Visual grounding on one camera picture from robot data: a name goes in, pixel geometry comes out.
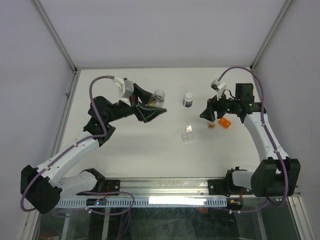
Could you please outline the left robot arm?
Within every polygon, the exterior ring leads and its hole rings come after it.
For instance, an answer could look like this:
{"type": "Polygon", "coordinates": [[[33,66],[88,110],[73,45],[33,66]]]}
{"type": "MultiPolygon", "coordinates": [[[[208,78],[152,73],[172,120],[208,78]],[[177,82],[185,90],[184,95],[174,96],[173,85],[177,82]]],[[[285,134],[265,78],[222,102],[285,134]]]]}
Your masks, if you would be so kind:
{"type": "Polygon", "coordinates": [[[148,123],[165,113],[163,107],[149,106],[152,93],[135,83],[130,83],[127,101],[112,103],[103,96],[90,98],[90,120],[83,130],[65,149],[36,167],[27,165],[21,171],[21,209],[26,211],[27,200],[33,210],[41,214],[50,212],[59,201],[72,195],[100,194],[106,190],[106,178],[96,169],[82,170],[78,175],[66,177],[66,173],[80,160],[104,145],[116,128],[110,123],[135,116],[148,123]]]}

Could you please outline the orange pill organizer box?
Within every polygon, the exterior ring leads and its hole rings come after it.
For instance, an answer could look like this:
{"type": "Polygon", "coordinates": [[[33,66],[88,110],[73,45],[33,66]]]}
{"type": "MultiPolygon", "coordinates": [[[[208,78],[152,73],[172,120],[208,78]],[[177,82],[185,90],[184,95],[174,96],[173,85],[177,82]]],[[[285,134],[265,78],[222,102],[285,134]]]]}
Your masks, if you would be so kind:
{"type": "Polygon", "coordinates": [[[226,119],[225,117],[222,117],[218,120],[218,123],[225,129],[228,129],[231,126],[231,122],[226,119]]]}

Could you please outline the clear glass pill vial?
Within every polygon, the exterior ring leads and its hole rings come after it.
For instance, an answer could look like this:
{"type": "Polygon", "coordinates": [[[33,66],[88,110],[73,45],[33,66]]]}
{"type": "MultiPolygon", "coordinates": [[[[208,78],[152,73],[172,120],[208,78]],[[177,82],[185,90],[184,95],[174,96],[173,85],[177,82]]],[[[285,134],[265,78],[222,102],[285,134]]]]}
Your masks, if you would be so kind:
{"type": "Polygon", "coordinates": [[[166,94],[164,91],[157,89],[151,95],[147,105],[150,107],[162,108],[165,103],[165,96],[166,96],[166,94]]]}

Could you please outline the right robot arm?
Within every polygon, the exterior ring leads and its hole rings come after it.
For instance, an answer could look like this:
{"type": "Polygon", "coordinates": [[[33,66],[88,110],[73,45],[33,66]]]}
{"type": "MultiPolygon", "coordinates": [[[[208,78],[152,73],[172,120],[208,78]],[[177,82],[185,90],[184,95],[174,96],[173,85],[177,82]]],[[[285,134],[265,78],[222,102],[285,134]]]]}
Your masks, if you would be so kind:
{"type": "Polygon", "coordinates": [[[226,83],[213,81],[216,95],[207,100],[200,114],[210,122],[222,120],[225,114],[236,115],[251,135],[260,163],[255,171],[229,169],[222,180],[214,180],[209,189],[226,197],[248,190],[256,197],[292,196],[298,181],[301,165],[283,150],[268,121],[267,111],[256,102],[251,83],[237,83],[235,95],[226,97],[226,83]]]}

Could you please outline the clear pill organizer box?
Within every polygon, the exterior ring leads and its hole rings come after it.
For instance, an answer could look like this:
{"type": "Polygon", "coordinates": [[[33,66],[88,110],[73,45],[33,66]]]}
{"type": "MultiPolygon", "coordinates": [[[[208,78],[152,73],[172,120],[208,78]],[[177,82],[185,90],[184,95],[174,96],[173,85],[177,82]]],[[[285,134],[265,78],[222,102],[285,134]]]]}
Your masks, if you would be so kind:
{"type": "Polygon", "coordinates": [[[193,127],[191,124],[187,124],[181,133],[181,139],[184,143],[191,142],[195,139],[193,127]]]}

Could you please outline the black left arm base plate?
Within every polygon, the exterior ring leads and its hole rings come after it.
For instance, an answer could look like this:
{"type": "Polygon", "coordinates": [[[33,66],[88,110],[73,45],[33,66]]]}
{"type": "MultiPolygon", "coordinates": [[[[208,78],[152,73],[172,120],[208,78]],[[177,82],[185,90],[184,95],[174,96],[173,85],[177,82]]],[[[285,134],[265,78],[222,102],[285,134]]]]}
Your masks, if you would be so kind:
{"type": "Polygon", "coordinates": [[[98,193],[99,195],[106,195],[107,193],[111,193],[111,196],[118,196],[120,191],[120,183],[121,181],[119,179],[105,179],[105,180],[99,180],[96,184],[96,186],[89,190],[89,192],[92,193],[84,193],[80,192],[77,193],[78,196],[84,196],[84,195],[94,195],[94,193],[98,193]]]}

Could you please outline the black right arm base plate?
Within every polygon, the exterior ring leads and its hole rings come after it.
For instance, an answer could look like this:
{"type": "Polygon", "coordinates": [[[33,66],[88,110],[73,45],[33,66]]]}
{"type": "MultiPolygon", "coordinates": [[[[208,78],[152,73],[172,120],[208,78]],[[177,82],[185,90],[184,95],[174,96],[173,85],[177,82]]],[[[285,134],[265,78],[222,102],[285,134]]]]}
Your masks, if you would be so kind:
{"type": "Polygon", "coordinates": [[[224,178],[219,179],[209,179],[207,181],[208,194],[222,195],[225,197],[230,197],[231,195],[252,195],[253,192],[245,187],[236,186],[229,180],[224,178]]]}

